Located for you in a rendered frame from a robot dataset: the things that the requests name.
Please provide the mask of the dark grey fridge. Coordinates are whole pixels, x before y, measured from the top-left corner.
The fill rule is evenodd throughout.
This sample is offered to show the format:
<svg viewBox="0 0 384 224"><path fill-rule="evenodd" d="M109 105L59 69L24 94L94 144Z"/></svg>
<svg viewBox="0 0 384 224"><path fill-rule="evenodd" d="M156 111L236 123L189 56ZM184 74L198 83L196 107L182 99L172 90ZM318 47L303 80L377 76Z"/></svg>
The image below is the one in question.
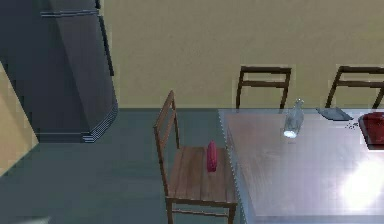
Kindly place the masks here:
<svg viewBox="0 0 384 224"><path fill-rule="evenodd" d="M100 9L95 0L0 0L0 63L42 143L94 143L117 116Z"/></svg>

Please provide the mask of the red clutch purse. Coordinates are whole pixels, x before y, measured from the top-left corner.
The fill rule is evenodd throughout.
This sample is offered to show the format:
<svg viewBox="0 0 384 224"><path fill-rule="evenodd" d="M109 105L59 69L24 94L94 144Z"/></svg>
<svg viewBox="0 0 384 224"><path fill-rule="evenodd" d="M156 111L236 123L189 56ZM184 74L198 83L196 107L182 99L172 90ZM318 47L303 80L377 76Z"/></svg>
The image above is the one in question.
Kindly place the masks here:
<svg viewBox="0 0 384 224"><path fill-rule="evenodd" d="M217 168L217 148L214 141L210 141L206 151L207 171L215 172Z"/></svg>

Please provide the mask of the clear glass bottle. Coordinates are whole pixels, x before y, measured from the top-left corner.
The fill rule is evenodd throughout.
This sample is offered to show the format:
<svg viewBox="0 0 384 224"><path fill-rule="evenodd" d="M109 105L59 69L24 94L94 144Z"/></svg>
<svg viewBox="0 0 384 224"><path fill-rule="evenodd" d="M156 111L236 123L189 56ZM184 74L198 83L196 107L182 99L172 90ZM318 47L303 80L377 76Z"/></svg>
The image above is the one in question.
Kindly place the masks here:
<svg viewBox="0 0 384 224"><path fill-rule="evenodd" d="M283 132L285 137L296 138L299 134L304 120L303 104L304 100L298 98L295 101L294 106L288 111Z"/></svg>

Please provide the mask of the red bowl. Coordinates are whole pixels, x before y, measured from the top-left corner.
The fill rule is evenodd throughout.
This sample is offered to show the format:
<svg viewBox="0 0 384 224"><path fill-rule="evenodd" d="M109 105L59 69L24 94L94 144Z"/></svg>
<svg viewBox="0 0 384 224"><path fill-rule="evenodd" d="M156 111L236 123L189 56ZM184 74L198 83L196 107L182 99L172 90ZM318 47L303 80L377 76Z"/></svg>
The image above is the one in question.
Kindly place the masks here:
<svg viewBox="0 0 384 224"><path fill-rule="evenodd" d="M384 112L364 114L359 127L369 150L384 150Z"/></svg>

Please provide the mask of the brown wooden slatted chair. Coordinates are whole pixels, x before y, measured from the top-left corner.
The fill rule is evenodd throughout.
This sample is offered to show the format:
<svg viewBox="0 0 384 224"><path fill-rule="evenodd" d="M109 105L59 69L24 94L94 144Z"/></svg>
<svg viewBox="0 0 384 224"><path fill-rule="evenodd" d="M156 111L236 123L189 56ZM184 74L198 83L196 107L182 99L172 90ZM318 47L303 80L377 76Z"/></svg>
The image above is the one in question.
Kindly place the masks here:
<svg viewBox="0 0 384 224"><path fill-rule="evenodd" d="M164 150L175 130L176 151L170 175L164 166ZM238 205L235 179L225 148L217 148L217 168L207 171L207 147L182 146L174 91L170 90L153 125L158 163L163 183L167 224L174 214L224 217L235 224Z"/></svg>

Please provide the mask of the dark brown wooden chair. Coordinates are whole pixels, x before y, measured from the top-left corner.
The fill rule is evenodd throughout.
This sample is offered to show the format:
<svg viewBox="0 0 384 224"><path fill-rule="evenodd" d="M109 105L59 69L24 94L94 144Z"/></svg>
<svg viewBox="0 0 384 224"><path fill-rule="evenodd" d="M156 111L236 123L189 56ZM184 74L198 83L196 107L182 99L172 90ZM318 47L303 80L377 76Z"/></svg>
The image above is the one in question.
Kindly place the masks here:
<svg viewBox="0 0 384 224"><path fill-rule="evenodd" d="M369 82L369 81L347 81L342 80L343 74L373 74L373 75L384 75L384 67L377 66L345 66L342 65L338 68L335 78L332 82L325 107L331 106L333 97L338 87L356 87L356 88L371 88L378 89L379 93L372 105L373 109L377 109L384 98L384 81L382 82Z"/></svg>
<svg viewBox="0 0 384 224"><path fill-rule="evenodd" d="M276 88L282 89L282 97L279 108L283 109L286 104L289 83L291 78L292 69L289 67L266 67L266 66L241 66L239 71L239 78L236 91L236 108L239 109L241 105L241 93L243 87L262 87L262 88ZM271 74L285 76L283 81L256 81L256 80L245 80L246 74Z"/></svg>

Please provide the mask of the grey flat tablet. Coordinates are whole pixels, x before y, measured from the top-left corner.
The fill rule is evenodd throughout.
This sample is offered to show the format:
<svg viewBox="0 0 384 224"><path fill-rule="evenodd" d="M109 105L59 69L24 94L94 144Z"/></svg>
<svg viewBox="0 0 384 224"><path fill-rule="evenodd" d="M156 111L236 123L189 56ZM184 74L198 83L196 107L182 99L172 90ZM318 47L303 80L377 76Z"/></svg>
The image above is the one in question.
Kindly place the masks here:
<svg viewBox="0 0 384 224"><path fill-rule="evenodd" d="M335 108L317 108L317 112L327 120L349 121L352 117L338 107Z"/></svg>

